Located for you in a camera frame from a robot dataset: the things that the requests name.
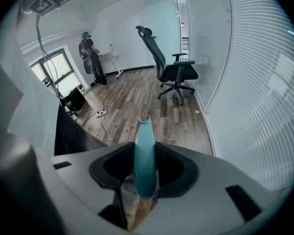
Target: white power strip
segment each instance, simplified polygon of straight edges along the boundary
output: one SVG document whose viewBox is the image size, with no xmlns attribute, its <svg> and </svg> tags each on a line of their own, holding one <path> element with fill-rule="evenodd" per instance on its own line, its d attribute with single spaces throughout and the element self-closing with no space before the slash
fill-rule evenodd
<svg viewBox="0 0 294 235">
<path fill-rule="evenodd" d="M 107 111 L 105 109 L 103 109 L 102 111 L 97 111 L 95 113 L 95 116 L 96 116 L 96 118 L 100 118 L 100 117 L 103 117 L 106 114 L 107 114 Z"/>
</svg>

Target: gray wood flooring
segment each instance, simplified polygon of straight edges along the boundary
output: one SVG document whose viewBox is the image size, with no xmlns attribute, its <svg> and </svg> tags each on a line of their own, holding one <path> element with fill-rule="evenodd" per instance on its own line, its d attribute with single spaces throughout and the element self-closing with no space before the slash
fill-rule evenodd
<svg viewBox="0 0 294 235">
<path fill-rule="evenodd" d="M 179 106 L 176 91 L 157 99 L 167 86 L 160 87 L 155 69 L 124 72 L 119 79 L 115 75 L 106 77 L 106 86 L 95 85 L 85 95 L 88 103 L 78 111 L 77 123 L 82 125 L 97 110 L 104 107 L 107 115 L 103 127 L 107 135 L 104 142 L 114 145 L 120 142 L 135 141 L 138 118 L 152 120 L 156 141 L 176 144 L 191 150 L 211 155 L 211 145 L 206 125 L 194 95 L 182 90 L 185 104 Z M 98 139 L 104 138 L 100 118 L 91 117 L 83 128 Z"/>
</svg>

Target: black baseboard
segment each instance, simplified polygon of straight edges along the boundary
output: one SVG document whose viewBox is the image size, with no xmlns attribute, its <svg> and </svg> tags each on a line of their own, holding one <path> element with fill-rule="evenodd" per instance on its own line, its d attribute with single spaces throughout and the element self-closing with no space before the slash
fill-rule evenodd
<svg viewBox="0 0 294 235">
<path fill-rule="evenodd" d="M 147 65 L 147 66 L 129 68 L 129 69 L 123 70 L 123 72 L 135 71 L 135 70 L 142 70 L 142 69 L 151 69 L 151 68 L 154 68 L 154 65 Z M 113 74 L 118 74 L 118 72 L 117 71 L 114 71 L 114 72 L 106 73 L 105 75 L 107 76 L 107 75 L 113 75 Z"/>
</svg>

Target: person wearing headset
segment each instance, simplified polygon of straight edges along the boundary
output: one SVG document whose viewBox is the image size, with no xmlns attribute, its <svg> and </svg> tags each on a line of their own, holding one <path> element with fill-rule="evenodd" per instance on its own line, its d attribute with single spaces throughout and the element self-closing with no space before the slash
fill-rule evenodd
<svg viewBox="0 0 294 235">
<path fill-rule="evenodd" d="M 102 84 L 102 85 L 106 85 L 107 84 L 107 80 L 103 74 L 103 70 L 102 70 L 102 66 L 101 66 L 101 62 L 99 60 L 99 56 L 98 56 L 98 50 L 95 49 L 94 47 L 94 42 L 93 40 L 90 39 L 90 35 L 88 32 L 84 32 L 82 34 L 82 44 L 84 46 L 85 50 L 89 50 L 91 53 L 91 60 L 92 60 L 92 65 L 93 65 L 93 71 L 94 71 L 94 76 L 95 76 L 95 80 L 97 83 Z"/>
</svg>

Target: chair headrest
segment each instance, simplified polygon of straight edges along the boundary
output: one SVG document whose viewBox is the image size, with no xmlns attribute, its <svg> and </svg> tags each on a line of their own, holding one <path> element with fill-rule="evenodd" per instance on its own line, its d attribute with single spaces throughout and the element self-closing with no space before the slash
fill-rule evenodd
<svg viewBox="0 0 294 235">
<path fill-rule="evenodd" d="M 142 26 L 136 26 L 136 28 L 138 29 L 138 34 L 140 34 L 141 32 L 143 33 L 144 37 L 151 37 L 152 36 L 152 31 L 149 28 L 144 28 Z"/>
</svg>

